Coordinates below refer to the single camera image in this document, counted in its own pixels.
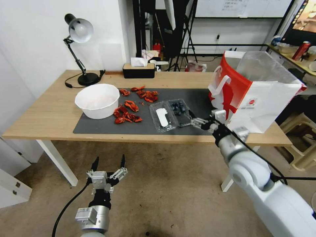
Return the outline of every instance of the red crayfish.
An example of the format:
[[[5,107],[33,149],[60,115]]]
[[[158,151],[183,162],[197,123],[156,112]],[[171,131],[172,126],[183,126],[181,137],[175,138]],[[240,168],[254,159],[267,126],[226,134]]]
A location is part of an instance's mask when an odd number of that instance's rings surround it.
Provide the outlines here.
[[[135,91],[141,91],[142,89],[144,89],[145,88],[145,86],[142,86],[142,87],[133,87],[132,89],[131,89],[131,91],[133,91],[133,92],[135,92]]]
[[[130,108],[132,111],[134,111],[134,112],[139,111],[139,108],[138,108],[138,106],[134,103],[134,101],[126,100],[125,103],[124,103],[124,105],[125,105],[126,107],[129,107],[129,108]]]
[[[158,100],[156,95],[159,95],[158,91],[137,91],[136,92],[140,98],[144,98],[147,102],[154,102]]]
[[[114,110],[114,116],[116,117],[115,123],[120,124],[124,123],[125,121],[128,122],[140,122],[142,121],[141,117],[136,116],[135,114],[129,114],[127,108],[123,107],[122,104],[120,107]]]
[[[130,95],[131,93],[129,92],[129,91],[127,91],[126,89],[119,89],[119,91],[121,92],[121,94],[123,95],[123,96],[128,96],[128,95]]]

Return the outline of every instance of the black tissue box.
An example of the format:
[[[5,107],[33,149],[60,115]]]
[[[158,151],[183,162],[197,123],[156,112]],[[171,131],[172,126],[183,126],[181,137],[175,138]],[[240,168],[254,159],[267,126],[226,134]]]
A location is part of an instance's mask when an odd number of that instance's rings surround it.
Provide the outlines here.
[[[124,78],[154,78],[155,65],[148,63],[146,67],[132,67],[131,64],[123,66]]]

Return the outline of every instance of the logo on bag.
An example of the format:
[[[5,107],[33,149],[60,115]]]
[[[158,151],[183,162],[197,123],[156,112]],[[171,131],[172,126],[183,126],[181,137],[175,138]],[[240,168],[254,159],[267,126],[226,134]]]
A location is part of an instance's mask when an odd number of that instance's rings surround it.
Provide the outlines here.
[[[241,107],[240,109],[254,109],[257,103],[257,98],[252,98],[247,101],[246,105]]]

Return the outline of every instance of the concrete floor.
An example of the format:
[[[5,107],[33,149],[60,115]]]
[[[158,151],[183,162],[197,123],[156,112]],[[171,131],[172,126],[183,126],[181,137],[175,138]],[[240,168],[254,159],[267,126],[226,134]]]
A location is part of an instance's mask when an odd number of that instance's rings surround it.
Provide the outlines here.
[[[79,178],[70,187],[46,154],[17,178],[33,188],[28,202],[0,210],[0,236],[51,236],[64,205],[85,184],[85,172],[96,156],[98,170],[115,171],[126,155],[127,177],[112,194],[108,236],[271,236],[250,199],[235,184],[222,193],[226,167],[215,145],[128,144],[56,141],[55,146]],[[273,148],[259,152],[285,175],[298,172]],[[316,190],[312,181],[289,181],[309,203]],[[76,210],[92,200],[92,187],[64,213],[56,236],[80,236]]]

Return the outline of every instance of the desk lamp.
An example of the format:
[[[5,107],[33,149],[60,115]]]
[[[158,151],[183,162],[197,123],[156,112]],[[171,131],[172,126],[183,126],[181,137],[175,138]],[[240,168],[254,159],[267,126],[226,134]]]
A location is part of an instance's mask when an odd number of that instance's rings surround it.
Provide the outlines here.
[[[69,36],[64,39],[64,42],[82,71],[82,75],[78,78],[78,83],[82,86],[93,85],[100,81],[99,76],[95,73],[86,73],[85,66],[79,59],[77,59],[75,53],[70,47],[70,44],[73,42],[87,42],[93,34],[93,26],[87,20],[76,18],[73,14],[65,15],[65,21],[69,25]]]

